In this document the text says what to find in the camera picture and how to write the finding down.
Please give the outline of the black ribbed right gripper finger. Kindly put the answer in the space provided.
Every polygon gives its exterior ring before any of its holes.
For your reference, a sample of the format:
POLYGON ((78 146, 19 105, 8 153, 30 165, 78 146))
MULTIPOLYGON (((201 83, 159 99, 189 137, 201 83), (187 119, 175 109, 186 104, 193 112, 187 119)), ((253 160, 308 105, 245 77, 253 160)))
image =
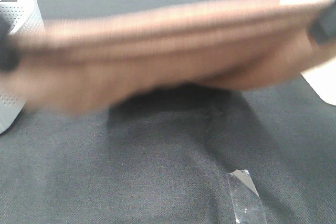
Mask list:
POLYGON ((336 25, 335 1, 311 24, 309 32, 317 44, 324 44, 335 39, 336 25))

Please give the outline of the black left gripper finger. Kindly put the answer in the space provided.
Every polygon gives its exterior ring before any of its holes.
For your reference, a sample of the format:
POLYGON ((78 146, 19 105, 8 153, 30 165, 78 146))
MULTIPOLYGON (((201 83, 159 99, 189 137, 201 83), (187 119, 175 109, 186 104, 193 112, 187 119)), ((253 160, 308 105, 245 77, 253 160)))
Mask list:
POLYGON ((12 72, 20 63, 20 54, 9 41, 10 24, 1 16, 1 71, 12 72))

